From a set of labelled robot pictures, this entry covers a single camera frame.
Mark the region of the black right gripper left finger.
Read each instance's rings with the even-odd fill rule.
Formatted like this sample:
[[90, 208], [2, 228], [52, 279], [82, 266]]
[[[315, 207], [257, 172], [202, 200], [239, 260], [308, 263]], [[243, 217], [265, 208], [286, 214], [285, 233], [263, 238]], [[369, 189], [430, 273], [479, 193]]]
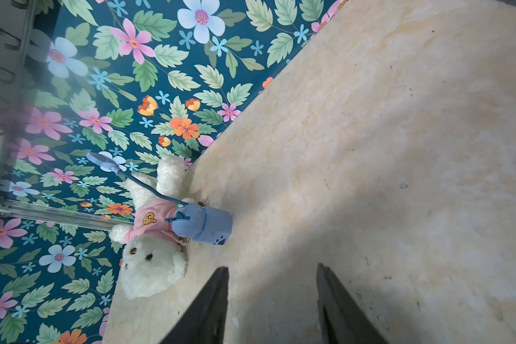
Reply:
[[229, 268], [217, 268], [160, 344], [224, 342]]

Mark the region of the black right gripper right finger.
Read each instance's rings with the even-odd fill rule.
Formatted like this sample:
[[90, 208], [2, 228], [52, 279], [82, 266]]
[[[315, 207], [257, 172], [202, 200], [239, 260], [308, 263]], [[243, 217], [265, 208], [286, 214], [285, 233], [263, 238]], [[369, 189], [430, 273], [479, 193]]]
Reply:
[[320, 333], [324, 343], [388, 343], [331, 268], [320, 263], [316, 283]]

